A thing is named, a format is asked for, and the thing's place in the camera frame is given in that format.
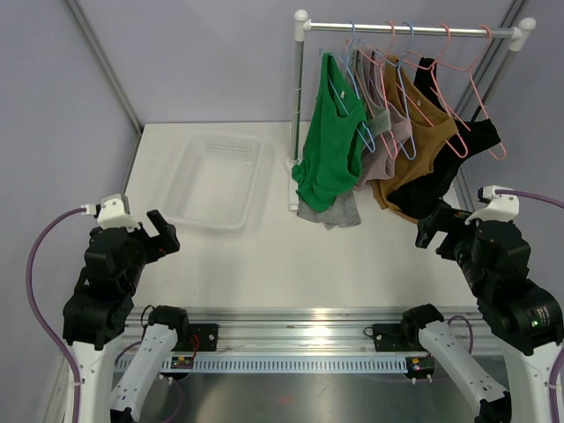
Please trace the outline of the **pink mauve tank top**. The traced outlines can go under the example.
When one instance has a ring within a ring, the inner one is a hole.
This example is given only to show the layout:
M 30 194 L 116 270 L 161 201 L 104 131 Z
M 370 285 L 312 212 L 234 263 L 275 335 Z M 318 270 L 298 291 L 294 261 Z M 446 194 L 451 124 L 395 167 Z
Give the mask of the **pink mauve tank top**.
M 396 159 L 412 135 L 412 125 L 388 99 L 381 67 L 368 57 L 368 51 L 354 51 L 354 76 L 367 113 L 369 134 L 375 151 L 361 154 L 361 174 L 354 189 L 364 189 L 370 181 L 387 181 L 395 176 Z

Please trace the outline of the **grey tank top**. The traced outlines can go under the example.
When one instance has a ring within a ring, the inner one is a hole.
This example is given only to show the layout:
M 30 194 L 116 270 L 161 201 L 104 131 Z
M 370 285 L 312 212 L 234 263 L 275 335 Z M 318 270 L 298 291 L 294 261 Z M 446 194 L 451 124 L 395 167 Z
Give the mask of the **grey tank top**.
M 296 193 L 299 198 L 298 217 L 313 223 L 322 223 L 328 230 L 335 226 L 351 227 L 359 225 L 361 219 L 355 202 L 353 188 L 337 196 L 331 208 L 324 212 L 313 211 Z

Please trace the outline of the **green tank top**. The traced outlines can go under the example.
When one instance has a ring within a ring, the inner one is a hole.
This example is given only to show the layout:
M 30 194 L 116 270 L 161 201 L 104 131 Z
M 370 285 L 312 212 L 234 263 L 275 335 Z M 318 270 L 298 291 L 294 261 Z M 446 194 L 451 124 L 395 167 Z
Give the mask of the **green tank top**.
M 302 149 L 301 163 L 292 178 L 296 193 L 313 211 L 325 212 L 337 196 L 351 190 L 361 174 L 367 120 L 362 101 L 341 73 L 335 57 L 322 57 L 315 110 Z

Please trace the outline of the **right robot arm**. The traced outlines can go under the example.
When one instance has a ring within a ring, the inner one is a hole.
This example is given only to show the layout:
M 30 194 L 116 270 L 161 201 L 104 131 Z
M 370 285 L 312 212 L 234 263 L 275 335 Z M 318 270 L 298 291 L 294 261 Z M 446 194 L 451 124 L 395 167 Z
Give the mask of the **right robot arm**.
M 366 333 L 378 352 L 425 353 L 408 363 L 411 380 L 433 377 L 439 363 L 471 406 L 477 422 L 558 422 L 563 413 L 563 314 L 558 301 L 529 279 L 530 245 L 512 218 L 486 207 L 476 213 L 441 202 L 418 223 L 415 244 L 446 234 L 436 253 L 456 262 L 498 339 L 509 386 L 494 380 L 460 345 L 443 314 L 424 304 L 399 323 L 375 323 Z

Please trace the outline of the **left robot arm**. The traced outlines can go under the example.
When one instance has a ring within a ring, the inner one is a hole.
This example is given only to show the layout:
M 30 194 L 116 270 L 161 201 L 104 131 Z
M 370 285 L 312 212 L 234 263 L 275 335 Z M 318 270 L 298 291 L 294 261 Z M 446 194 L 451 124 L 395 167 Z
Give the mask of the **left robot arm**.
M 98 226 L 90 232 L 85 265 L 63 308 L 63 340 L 71 356 L 67 422 L 139 421 L 162 361 L 191 338 L 185 309 L 156 307 L 133 361 L 122 379 L 112 383 L 144 267 L 180 249 L 174 225 L 156 210 L 147 216 L 158 232 L 155 236 L 142 226 Z

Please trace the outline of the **mustard brown tank top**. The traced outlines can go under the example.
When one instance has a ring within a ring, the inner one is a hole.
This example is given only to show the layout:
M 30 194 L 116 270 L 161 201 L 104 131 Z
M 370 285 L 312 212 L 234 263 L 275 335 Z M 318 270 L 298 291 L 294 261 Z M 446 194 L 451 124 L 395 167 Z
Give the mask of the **mustard brown tank top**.
M 452 117 L 439 109 L 409 80 L 404 70 L 397 69 L 396 56 L 389 56 L 385 64 L 383 83 L 388 99 L 412 125 L 413 138 L 405 146 L 409 152 L 415 151 L 413 160 L 401 152 L 396 159 L 396 172 L 391 180 L 371 181 L 373 196 L 380 208 L 389 209 L 397 216 L 413 224 L 416 219 L 403 214 L 392 204 L 387 196 L 407 182 L 411 182 L 434 170 L 434 158 L 445 145 L 445 141 L 457 133 Z

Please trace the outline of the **black tank top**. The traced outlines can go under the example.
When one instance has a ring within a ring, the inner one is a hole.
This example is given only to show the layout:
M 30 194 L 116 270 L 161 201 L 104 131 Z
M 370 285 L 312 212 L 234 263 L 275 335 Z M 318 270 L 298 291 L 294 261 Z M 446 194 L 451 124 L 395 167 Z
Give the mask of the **black tank top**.
M 460 133 L 453 136 L 450 145 L 444 145 L 434 158 L 434 170 L 411 182 L 407 182 L 388 194 L 387 199 L 406 216 L 423 219 L 434 210 L 450 188 L 458 169 L 464 163 L 454 153 L 462 145 L 468 147 L 472 157 L 501 142 L 497 129 L 489 119 L 476 122 L 456 122 Z

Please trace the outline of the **white plastic basket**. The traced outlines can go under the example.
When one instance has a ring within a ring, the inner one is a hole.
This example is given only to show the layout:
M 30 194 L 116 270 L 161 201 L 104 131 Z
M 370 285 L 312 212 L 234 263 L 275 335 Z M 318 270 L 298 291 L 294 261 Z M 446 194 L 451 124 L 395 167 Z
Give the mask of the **white plastic basket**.
M 258 137 L 198 131 L 171 163 L 158 200 L 165 219 L 178 226 L 236 231 L 247 222 L 263 158 Z

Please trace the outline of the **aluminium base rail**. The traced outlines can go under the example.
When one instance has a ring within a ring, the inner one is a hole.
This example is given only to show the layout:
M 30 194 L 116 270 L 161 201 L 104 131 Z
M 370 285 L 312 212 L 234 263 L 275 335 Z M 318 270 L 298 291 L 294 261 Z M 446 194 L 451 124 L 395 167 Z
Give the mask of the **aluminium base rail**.
M 188 308 L 191 323 L 216 323 L 220 356 L 372 355 L 374 323 L 395 323 L 391 308 Z

